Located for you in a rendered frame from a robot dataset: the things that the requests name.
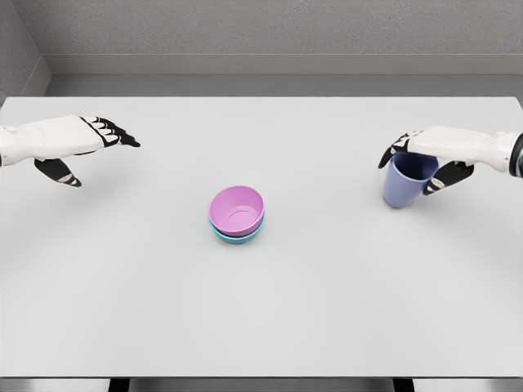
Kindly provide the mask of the teal bowl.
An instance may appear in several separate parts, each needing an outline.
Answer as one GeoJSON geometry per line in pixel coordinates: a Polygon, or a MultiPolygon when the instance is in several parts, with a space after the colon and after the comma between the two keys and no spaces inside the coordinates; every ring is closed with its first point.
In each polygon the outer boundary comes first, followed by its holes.
{"type": "Polygon", "coordinates": [[[246,243],[246,242],[250,241],[251,239],[253,239],[261,231],[261,229],[265,223],[265,220],[266,220],[266,217],[262,216],[260,225],[252,233],[246,234],[246,235],[240,236],[240,237],[231,237],[231,236],[225,235],[221,231],[219,231],[210,220],[208,221],[208,223],[210,224],[210,227],[212,228],[213,232],[222,240],[226,241],[227,243],[241,244],[241,243],[246,243]]]}

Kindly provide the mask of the pink bowl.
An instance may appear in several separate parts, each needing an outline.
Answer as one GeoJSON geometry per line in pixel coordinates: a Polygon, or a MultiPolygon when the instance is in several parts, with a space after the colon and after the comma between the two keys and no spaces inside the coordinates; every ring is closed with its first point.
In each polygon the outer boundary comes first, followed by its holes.
{"type": "Polygon", "coordinates": [[[253,233],[265,213],[262,195],[252,187],[235,185],[219,191],[211,200],[208,218],[222,234],[239,238],[253,233]]]}

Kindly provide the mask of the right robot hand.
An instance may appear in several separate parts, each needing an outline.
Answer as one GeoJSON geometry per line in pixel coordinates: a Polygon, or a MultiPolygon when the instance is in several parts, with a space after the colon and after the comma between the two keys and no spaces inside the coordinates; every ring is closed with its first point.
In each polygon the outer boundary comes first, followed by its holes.
{"type": "Polygon", "coordinates": [[[452,127],[430,127],[405,133],[384,152],[378,169],[384,168],[398,153],[420,154],[447,160],[425,185],[422,194],[430,195],[467,179],[476,163],[487,163],[483,143],[487,135],[477,131],[452,127]]]}

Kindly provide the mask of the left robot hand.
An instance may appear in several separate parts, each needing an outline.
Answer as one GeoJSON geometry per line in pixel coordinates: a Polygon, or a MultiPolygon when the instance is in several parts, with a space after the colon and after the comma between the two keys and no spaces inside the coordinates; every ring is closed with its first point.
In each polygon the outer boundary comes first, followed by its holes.
{"type": "Polygon", "coordinates": [[[31,158],[51,180],[79,188],[81,181],[63,161],[69,156],[92,154],[114,145],[138,148],[141,144],[124,129],[102,117],[70,115],[18,127],[17,158],[31,158]]]}

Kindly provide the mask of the blue cup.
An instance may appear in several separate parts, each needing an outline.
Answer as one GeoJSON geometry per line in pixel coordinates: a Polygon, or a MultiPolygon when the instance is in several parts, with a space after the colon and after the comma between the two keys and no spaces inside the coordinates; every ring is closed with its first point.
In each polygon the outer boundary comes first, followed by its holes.
{"type": "Polygon", "coordinates": [[[384,201],[390,207],[407,207],[422,193],[438,168],[438,160],[432,156],[407,152],[395,154],[384,180],[384,201]]]}

